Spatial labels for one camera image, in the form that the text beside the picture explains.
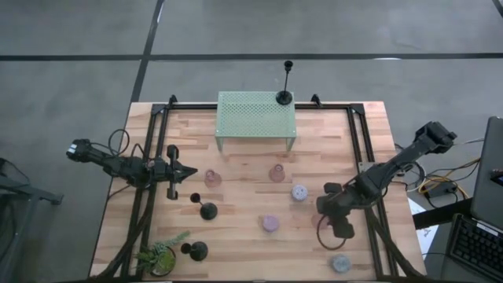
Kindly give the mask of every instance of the metal bracket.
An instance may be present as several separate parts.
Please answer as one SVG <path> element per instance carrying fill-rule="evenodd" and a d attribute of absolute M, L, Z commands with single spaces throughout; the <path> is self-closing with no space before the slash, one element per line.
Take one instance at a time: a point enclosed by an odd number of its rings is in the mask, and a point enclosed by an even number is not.
<path fill-rule="evenodd" d="M 169 100 L 169 105 L 173 105 L 173 103 L 178 102 L 178 99 L 174 94 L 171 95 L 170 100 Z"/>
<path fill-rule="evenodd" d="M 311 98 L 311 102 L 314 102 L 318 108 L 322 108 L 323 104 L 320 101 L 320 97 L 317 94 L 313 94 Z"/>
<path fill-rule="evenodd" d="M 165 104 L 154 104 L 152 105 L 152 110 L 151 110 L 151 114 L 152 115 L 155 115 L 161 111 L 163 111 L 163 109 L 166 108 L 166 105 Z"/>
<path fill-rule="evenodd" d="M 358 162 L 358 173 L 362 173 L 371 168 L 375 162 Z"/>
<path fill-rule="evenodd" d="M 351 108 L 354 112 L 360 115 L 365 115 L 365 107 L 363 107 L 362 103 L 351 103 Z"/>

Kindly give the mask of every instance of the gray concrete floor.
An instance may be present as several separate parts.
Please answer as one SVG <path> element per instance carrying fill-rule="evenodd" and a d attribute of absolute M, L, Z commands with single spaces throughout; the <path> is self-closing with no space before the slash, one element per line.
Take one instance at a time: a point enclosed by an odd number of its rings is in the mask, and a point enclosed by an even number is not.
<path fill-rule="evenodd" d="M 0 54 L 141 53 L 155 4 L 4 0 Z M 167 0 L 152 53 L 501 52 L 502 26 L 490 0 Z M 33 184 L 65 195 L 61 206 L 37 211 L 19 281 L 86 276 L 110 178 L 64 152 L 74 138 L 106 142 L 123 127 L 138 65 L 0 62 L 0 156 Z M 502 114 L 501 73 L 503 60 L 296 61 L 289 86 L 298 101 L 315 93 L 324 101 L 385 101 L 395 141 L 408 145 L 430 120 L 459 141 L 482 137 L 487 118 Z M 171 94 L 215 101 L 219 90 L 277 90 L 282 82 L 281 61 L 150 62 L 140 101 Z M 454 167 L 480 149 L 460 145 L 420 162 L 428 171 Z M 473 193 L 474 180 L 461 185 Z M 443 252 L 448 229 L 440 230 L 432 252 Z M 427 259 L 433 276 L 439 266 Z"/>

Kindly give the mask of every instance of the yellow cable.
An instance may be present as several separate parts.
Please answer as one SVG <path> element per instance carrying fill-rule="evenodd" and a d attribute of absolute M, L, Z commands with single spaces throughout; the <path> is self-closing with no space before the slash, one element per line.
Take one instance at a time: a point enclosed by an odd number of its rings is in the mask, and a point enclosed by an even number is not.
<path fill-rule="evenodd" d="M 459 170 L 459 169 L 464 169 L 462 167 L 467 167 L 467 166 L 471 166 L 477 162 L 480 161 L 480 157 L 478 158 L 475 158 L 474 160 L 470 161 L 470 162 L 467 162 L 466 164 L 463 164 L 461 166 L 459 166 L 458 168 L 455 168 L 453 170 L 450 170 L 449 172 L 447 172 L 445 175 L 443 176 L 439 176 L 439 177 L 430 177 L 428 178 L 428 180 L 426 182 L 423 182 L 419 189 L 417 190 L 419 193 L 426 193 L 427 191 L 429 190 L 432 190 L 434 188 L 436 188 L 438 185 L 440 185 L 441 182 L 452 182 L 452 180 L 450 180 L 449 178 L 449 175 L 453 174 L 455 171 Z M 428 189 L 425 189 L 425 186 L 426 184 L 430 183 L 430 182 L 437 182 L 436 184 L 434 184 L 433 186 L 431 186 L 430 188 Z M 456 182 L 455 184 L 457 185 L 457 188 L 461 191 L 461 193 L 464 195 L 464 197 L 466 198 L 469 198 L 468 194 L 463 190 L 463 188 L 461 188 Z"/>

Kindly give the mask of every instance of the keyboard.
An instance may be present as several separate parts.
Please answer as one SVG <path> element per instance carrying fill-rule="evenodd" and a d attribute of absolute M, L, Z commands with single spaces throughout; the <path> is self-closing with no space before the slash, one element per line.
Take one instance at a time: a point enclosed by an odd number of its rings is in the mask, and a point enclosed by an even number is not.
<path fill-rule="evenodd" d="M 447 255 L 487 277 L 503 281 L 503 235 L 480 228 L 477 221 L 455 215 Z"/>

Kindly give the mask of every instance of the plant pot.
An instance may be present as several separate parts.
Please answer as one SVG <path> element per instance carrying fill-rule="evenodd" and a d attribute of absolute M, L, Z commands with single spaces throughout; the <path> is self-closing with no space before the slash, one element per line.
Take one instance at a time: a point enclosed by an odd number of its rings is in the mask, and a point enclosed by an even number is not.
<path fill-rule="evenodd" d="M 176 254 L 174 253 L 173 249 L 168 247 L 167 248 L 169 250 L 169 252 L 173 255 L 173 258 L 174 258 L 174 264 L 176 265 Z M 150 275 L 152 275 L 153 277 L 165 277 L 167 276 L 169 273 L 171 273 L 171 271 L 173 270 L 169 270 L 169 271 L 165 271 L 163 273 L 158 273 L 156 270 L 153 270 L 152 272 L 150 272 Z"/>

